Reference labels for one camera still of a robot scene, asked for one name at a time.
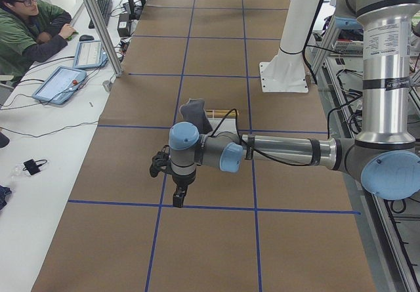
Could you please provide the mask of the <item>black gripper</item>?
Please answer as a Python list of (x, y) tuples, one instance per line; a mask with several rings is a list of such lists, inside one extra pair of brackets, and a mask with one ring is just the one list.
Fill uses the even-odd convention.
[(184, 199), (188, 192), (188, 187), (196, 179), (196, 174), (173, 175), (173, 181), (176, 184), (176, 190), (173, 194), (173, 207), (184, 207)]

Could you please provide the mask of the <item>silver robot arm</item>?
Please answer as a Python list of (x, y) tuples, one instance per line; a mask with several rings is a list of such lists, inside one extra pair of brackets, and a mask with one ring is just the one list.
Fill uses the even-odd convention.
[(419, 0), (337, 0), (341, 27), (362, 27), (362, 130), (353, 139), (280, 138), (239, 135), (212, 128), (202, 99), (180, 107), (183, 121), (169, 132), (165, 169), (177, 188), (173, 205), (182, 207), (196, 169), (207, 165), (235, 173), (243, 159), (262, 156), (286, 165), (321, 165), (349, 174), (371, 194), (387, 200), (419, 190), (419, 157), (408, 133), (411, 18)]

